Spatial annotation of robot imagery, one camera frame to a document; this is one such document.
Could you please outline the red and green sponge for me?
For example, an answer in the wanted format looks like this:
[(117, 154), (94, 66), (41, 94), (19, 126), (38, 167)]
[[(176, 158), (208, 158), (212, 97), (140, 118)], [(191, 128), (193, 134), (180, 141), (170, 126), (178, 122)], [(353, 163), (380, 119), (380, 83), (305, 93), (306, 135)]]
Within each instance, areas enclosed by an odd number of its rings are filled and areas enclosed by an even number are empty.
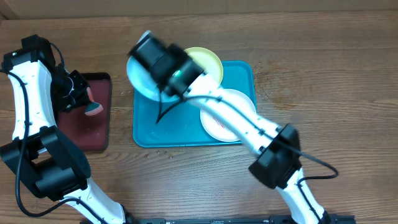
[(92, 94), (92, 91), (91, 91), (91, 88), (88, 87), (88, 88), (86, 89), (86, 91), (87, 91), (87, 94), (88, 94), (88, 98), (89, 98), (89, 100), (90, 100), (90, 103), (87, 104), (87, 107), (86, 107), (86, 109), (85, 109), (85, 114), (86, 114), (87, 116), (94, 116), (94, 115), (96, 115), (96, 114), (102, 112), (102, 111), (103, 111), (103, 106), (102, 106), (101, 104), (97, 103), (97, 102), (94, 100), (93, 94)]

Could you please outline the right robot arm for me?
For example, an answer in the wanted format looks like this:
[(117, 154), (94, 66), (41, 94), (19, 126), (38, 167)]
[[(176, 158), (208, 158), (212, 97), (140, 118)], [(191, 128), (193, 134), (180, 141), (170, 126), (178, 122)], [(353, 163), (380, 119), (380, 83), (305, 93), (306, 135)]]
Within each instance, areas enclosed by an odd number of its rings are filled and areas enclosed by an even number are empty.
[(166, 46), (148, 30), (129, 52), (137, 68), (128, 75), (143, 85), (153, 83), (153, 93), (176, 96), (181, 103), (215, 117), (226, 126), (256, 160), (250, 173), (263, 185), (276, 189), (288, 205), (295, 223), (330, 223), (325, 209), (312, 195), (302, 165), (298, 131), (282, 127), (250, 109), (240, 109), (237, 100), (217, 85), (204, 69), (179, 46)]

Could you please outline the light blue plate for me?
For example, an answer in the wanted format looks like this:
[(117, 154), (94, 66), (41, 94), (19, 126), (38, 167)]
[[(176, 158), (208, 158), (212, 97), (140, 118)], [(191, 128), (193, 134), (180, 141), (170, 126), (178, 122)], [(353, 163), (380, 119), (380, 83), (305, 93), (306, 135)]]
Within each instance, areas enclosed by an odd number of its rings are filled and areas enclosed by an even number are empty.
[(135, 90), (150, 100), (177, 101), (178, 96), (169, 86), (169, 81), (185, 56), (182, 49), (173, 44), (166, 47), (147, 30), (129, 51), (128, 79)]

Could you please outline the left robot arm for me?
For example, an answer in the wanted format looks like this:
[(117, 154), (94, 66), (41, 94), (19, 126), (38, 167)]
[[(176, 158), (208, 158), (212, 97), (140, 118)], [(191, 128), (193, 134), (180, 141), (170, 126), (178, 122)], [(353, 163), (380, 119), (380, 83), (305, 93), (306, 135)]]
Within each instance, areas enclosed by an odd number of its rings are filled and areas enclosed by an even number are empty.
[(4, 55), (1, 72), (12, 83), (16, 121), (12, 141), (1, 147), (1, 159), (15, 173), (15, 195), (22, 212), (21, 187), (54, 207), (69, 205), (87, 223), (134, 223), (128, 210), (110, 199), (91, 178), (85, 153), (57, 126), (60, 112), (84, 108), (87, 116), (102, 112), (90, 84), (78, 71), (55, 61), (55, 44), (38, 35)]

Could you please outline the yellow-green plate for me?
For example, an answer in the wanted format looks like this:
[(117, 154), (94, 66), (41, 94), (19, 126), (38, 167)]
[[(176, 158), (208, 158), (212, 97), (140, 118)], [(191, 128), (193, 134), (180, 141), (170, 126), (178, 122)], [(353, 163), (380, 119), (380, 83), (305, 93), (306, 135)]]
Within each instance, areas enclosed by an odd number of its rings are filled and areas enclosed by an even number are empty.
[(218, 85), (223, 80), (224, 69), (219, 57), (209, 49), (190, 47), (184, 50)]

